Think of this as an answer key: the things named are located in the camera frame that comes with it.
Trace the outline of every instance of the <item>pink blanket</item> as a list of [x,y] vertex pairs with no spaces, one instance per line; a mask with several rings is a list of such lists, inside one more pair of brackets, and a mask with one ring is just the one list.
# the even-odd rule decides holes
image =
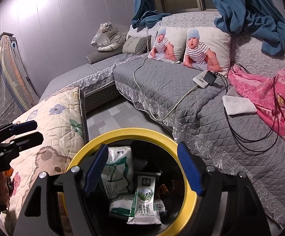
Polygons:
[[[257,114],[263,121],[285,139],[285,70],[281,69],[275,79],[278,109],[275,109],[274,102],[274,77],[250,75],[238,66],[233,66],[233,70],[234,72],[229,71],[228,78],[231,85],[235,86],[237,93],[254,103]],[[274,123],[275,111],[278,112],[278,120],[276,118]]]

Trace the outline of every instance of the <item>power strip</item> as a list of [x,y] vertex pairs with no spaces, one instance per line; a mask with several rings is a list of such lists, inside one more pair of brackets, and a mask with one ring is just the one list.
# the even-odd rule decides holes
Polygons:
[[201,72],[199,75],[193,78],[193,82],[198,84],[201,88],[206,88],[209,84],[203,79],[207,73],[207,70]]

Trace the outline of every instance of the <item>food package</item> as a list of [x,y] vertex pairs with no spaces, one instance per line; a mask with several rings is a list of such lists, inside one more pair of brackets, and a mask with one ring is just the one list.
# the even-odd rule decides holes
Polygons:
[[131,207],[128,224],[161,224],[159,210],[154,203],[156,176],[160,173],[141,173]]
[[154,204],[157,207],[157,209],[159,210],[159,214],[160,214],[160,218],[161,220],[163,220],[166,217],[167,214],[167,210],[164,206],[163,201],[159,198],[159,199],[155,199],[154,200]]
[[134,195],[122,195],[111,201],[109,216],[127,220],[131,213]]
[[109,147],[108,160],[101,173],[99,185],[108,199],[130,195],[134,191],[133,161],[130,146]]

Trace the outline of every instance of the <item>baby print pillow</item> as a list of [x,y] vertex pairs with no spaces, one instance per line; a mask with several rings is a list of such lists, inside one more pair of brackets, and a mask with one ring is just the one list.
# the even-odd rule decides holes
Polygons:
[[187,28],[160,27],[148,58],[176,63],[185,50]]
[[196,27],[187,31],[183,65],[227,75],[230,67],[231,36],[216,27]]

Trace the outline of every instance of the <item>gray pillow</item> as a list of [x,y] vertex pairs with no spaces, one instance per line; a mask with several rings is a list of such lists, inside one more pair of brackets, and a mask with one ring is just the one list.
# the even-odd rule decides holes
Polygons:
[[147,49],[147,39],[148,44],[150,44],[151,35],[148,37],[131,37],[128,36],[127,41],[124,43],[123,46],[123,53],[126,54],[136,54],[141,55]]
[[87,55],[87,59],[89,60],[89,64],[94,64],[106,58],[116,56],[122,53],[121,49],[110,51],[110,52],[94,52]]

